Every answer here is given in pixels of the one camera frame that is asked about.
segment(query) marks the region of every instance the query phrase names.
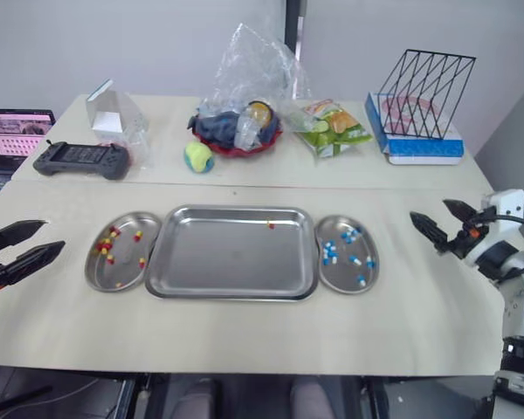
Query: laptop screen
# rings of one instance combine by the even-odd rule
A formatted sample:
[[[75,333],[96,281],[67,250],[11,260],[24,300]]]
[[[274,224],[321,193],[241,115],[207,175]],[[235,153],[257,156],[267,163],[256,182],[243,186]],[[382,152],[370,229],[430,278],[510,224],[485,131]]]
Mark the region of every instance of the laptop screen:
[[[13,173],[53,124],[51,111],[0,110],[0,174]]]

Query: stainless steel tray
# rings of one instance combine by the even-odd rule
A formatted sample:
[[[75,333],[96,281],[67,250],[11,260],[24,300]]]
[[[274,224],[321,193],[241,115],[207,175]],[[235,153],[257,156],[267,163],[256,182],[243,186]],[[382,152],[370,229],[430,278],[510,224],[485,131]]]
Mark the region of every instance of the stainless steel tray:
[[[316,227],[316,240],[320,251],[319,274],[326,285],[338,292],[357,294],[375,284],[378,253],[369,232],[356,220],[327,216]]]
[[[163,222],[146,287],[164,298],[298,300],[317,285],[316,259],[300,209],[181,207]]]
[[[160,228],[161,220],[147,212],[132,212],[109,223],[95,238],[87,255],[87,283],[103,292],[122,291],[140,283]],[[120,234],[110,237],[112,230]],[[134,236],[138,231],[141,231],[141,237],[136,240]],[[112,264],[97,247],[104,238],[111,240],[112,248],[108,254],[114,258]]]

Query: green snack package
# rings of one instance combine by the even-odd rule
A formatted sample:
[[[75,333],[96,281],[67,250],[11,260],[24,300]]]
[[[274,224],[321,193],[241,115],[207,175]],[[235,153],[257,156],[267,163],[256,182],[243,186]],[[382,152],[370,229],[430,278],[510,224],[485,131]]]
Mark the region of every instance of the green snack package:
[[[298,133],[318,157],[332,157],[372,138],[361,123],[333,100],[323,100],[304,108],[317,119],[309,132]]]

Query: white table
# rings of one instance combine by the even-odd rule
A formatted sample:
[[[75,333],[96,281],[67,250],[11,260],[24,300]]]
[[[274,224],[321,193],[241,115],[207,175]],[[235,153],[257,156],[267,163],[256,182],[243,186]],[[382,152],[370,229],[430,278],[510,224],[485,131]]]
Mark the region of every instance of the white table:
[[[89,127],[86,96],[78,97],[51,130],[51,141],[97,144]],[[457,167],[393,166],[380,152],[376,141],[368,141],[333,159],[316,161],[301,139],[283,134],[273,150],[248,159],[218,157],[208,175],[198,175],[184,164],[183,150],[196,137],[186,129],[195,113],[198,98],[133,96],[149,120],[152,163],[149,169],[131,169],[124,182],[180,183],[204,185],[269,186],[294,188],[369,189],[476,189],[491,190],[474,159],[466,153]],[[342,104],[370,131],[360,102]],[[68,180],[109,182],[97,175],[59,174],[50,180],[37,173],[33,161],[48,147],[42,141],[37,152],[14,174],[14,180]]]
[[[152,122],[154,168],[136,170],[123,182],[44,178],[28,159],[1,192],[0,228],[19,219],[50,222],[32,240],[5,251],[5,259],[51,241],[65,239],[66,246],[53,264],[0,291],[0,364],[386,375],[492,374],[498,368],[502,298],[455,257],[438,257],[409,217],[411,210],[424,212],[455,232],[459,223],[442,199],[479,206],[481,194],[490,191],[470,157],[458,167],[399,168],[372,141],[314,165],[302,142],[289,137],[273,153],[218,158],[213,173],[194,175],[182,151],[197,100],[137,101]],[[364,120],[360,106],[348,108]],[[78,98],[51,139],[93,143],[85,124]],[[105,294],[86,284],[86,253],[102,227],[132,210],[163,217],[187,203],[297,206],[315,222],[334,213],[351,216],[376,241],[379,280],[358,296],[319,285],[298,303],[163,300],[143,286]],[[521,237],[516,245],[524,247]]]
[[[475,192],[452,195],[479,205]],[[502,299],[455,257],[440,258],[410,222],[434,215],[448,231],[445,192],[12,182],[0,226],[50,223],[10,257],[66,240],[59,258],[0,291],[0,364],[67,369],[449,375],[492,374],[500,362]],[[21,209],[12,203],[23,202]],[[370,228],[381,257],[369,292],[320,284],[298,303],[158,299],[139,286],[101,293],[84,279],[86,253],[113,216],[158,216],[184,203],[292,205],[317,222],[341,212]]]

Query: black wire rack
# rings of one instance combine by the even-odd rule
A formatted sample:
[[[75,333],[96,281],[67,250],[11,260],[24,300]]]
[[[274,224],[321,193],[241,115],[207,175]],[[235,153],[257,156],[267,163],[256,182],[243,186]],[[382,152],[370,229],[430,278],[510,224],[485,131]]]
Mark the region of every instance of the black wire rack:
[[[406,50],[377,96],[384,133],[443,140],[474,63],[465,55]]]

